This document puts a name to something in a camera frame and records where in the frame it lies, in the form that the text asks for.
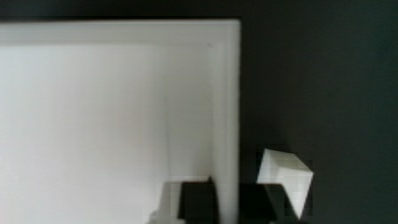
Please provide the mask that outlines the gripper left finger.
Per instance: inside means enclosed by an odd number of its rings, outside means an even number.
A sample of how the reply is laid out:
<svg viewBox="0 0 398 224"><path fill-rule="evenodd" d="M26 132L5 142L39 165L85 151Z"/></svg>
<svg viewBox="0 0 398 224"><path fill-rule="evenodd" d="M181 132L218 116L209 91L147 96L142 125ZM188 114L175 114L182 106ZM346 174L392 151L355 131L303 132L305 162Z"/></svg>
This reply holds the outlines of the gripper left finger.
<svg viewBox="0 0 398 224"><path fill-rule="evenodd" d="M218 199L213 179L181 184L177 218L184 224L218 224Z"/></svg>

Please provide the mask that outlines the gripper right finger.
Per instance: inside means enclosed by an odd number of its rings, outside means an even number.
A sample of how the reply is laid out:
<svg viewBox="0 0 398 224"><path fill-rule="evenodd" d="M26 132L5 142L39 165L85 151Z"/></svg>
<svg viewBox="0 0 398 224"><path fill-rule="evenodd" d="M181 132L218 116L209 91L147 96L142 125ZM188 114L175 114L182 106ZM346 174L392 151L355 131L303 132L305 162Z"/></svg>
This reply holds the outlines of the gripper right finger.
<svg viewBox="0 0 398 224"><path fill-rule="evenodd" d="M241 184L238 207L238 224L307 224L294 214L280 184Z"/></svg>

